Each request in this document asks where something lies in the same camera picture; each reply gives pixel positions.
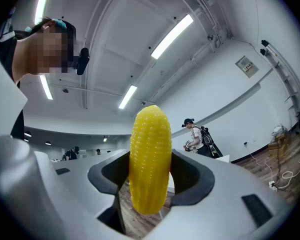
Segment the ceiling light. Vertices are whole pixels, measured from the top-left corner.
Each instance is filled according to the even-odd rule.
[[[136,91],[137,87],[134,85],[131,85],[129,90],[127,91],[126,95],[124,96],[119,109],[124,109],[125,106],[127,105],[128,101],[130,100],[130,98],[132,97],[132,95],[134,94],[134,92]]]
[[[28,130],[25,131],[24,135],[25,135],[25,136],[28,136],[28,137],[31,137],[31,136],[32,136],[31,133],[30,133],[30,131],[28,131]]]
[[[41,80],[46,97],[48,98],[48,100],[53,100],[49,86],[48,86],[46,75],[45,74],[40,75],[40,80]]]
[[[47,0],[39,0],[36,5],[34,24],[37,25],[42,21]]]
[[[161,54],[171,45],[171,43],[193,22],[188,14],[165,36],[165,38],[155,48],[151,56],[158,59]]]

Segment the floor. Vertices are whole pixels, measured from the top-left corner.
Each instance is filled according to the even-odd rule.
[[[268,167],[260,167],[256,164],[256,161],[252,157],[248,157],[245,160],[237,162],[236,165],[241,166],[249,170],[251,173],[256,175],[261,181],[267,186],[269,181],[273,178],[274,181],[277,180],[278,172],[278,158],[277,155],[269,155],[268,149],[261,151],[260,153],[254,155],[258,163],[263,165],[264,161],[270,166],[271,171]],[[280,170],[280,182],[277,187],[282,187],[287,185],[288,179],[282,179],[282,173],[286,171],[292,171],[296,174],[300,170],[300,164],[298,160],[300,159],[300,136],[296,135],[294,132],[290,134],[290,142],[287,151],[284,155],[279,157],[281,170]],[[294,203],[298,200],[300,196],[300,173],[292,178],[290,185],[284,190],[278,190],[277,193],[286,199],[289,203]],[[169,204],[173,193],[167,194],[166,202],[163,206],[163,213],[167,214],[169,212]],[[119,191],[120,205],[123,216],[123,221],[126,229],[126,235],[133,239],[142,239],[145,237],[158,223],[161,221],[159,213],[153,215],[142,215],[134,210],[130,188],[129,179],[125,181],[121,190]]]

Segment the white cable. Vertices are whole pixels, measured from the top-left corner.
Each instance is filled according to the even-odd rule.
[[[287,173],[291,173],[291,176],[290,176],[290,177],[285,177],[284,175],[287,174]],[[288,184],[285,185],[285,186],[278,187],[278,189],[283,189],[283,188],[289,186],[291,179],[294,178],[294,177],[296,177],[299,173],[300,173],[300,170],[298,171],[298,173],[297,173],[296,175],[294,175],[294,173],[293,173],[292,171],[285,171],[285,172],[282,174],[282,178],[283,178],[283,179],[289,179],[289,182],[288,182]]]
[[[268,168],[270,169],[270,171],[271,171],[271,181],[273,181],[273,175],[272,175],[272,170],[271,170],[271,168],[270,168],[270,166],[269,165],[267,165],[267,162],[266,161],[264,161],[264,165],[261,165],[260,163],[258,163],[258,160],[256,159],[256,158],[254,158],[253,157],[253,155],[250,153],[250,156],[255,160],[255,162],[256,162],[256,164],[258,165],[258,166],[261,166],[261,167],[264,167],[264,166],[268,166]]]

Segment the backpack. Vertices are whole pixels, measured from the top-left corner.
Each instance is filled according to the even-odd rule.
[[[211,138],[210,136],[210,133],[209,133],[209,129],[208,128],[205,128],[204,126],[201,126],[201,127],[198,127],[198,126],[194,126],[194,127],[197,127],[200,129],[201,131],[201,135],[202,135],[202,144],[203,145],[207,145],[207,146],[210,146],[210,145],[213,145],[214,144],[214,141],[213,139]]]

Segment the corn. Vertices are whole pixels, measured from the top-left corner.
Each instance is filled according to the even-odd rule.
[[[135,119],[130,143],[130,192],[138,213],[155,214],[164,205],[171,148],[168,117],[156,105],[145,107]]]

